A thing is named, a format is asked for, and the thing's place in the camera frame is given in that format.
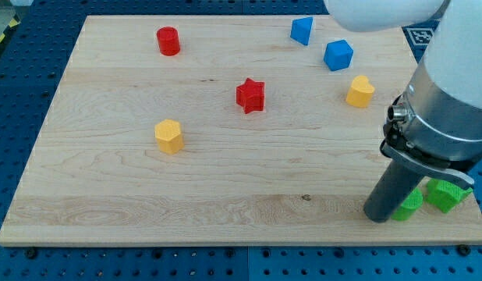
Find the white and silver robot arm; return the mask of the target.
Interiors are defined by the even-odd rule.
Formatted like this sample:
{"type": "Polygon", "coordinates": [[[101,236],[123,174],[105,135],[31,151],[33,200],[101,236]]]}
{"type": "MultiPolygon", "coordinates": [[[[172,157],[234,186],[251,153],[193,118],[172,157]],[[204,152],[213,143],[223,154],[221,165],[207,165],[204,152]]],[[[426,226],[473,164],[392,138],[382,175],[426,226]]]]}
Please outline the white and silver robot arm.
{"type": "Polygon", "coordinates": [[[405,90],[388,108],[381,152],[392,161],[377,183],[412,190],[425,176],[462,189],[482,159],[482,0],[325,0],[338,24],[378,31],[439,24],[405,90]]]}

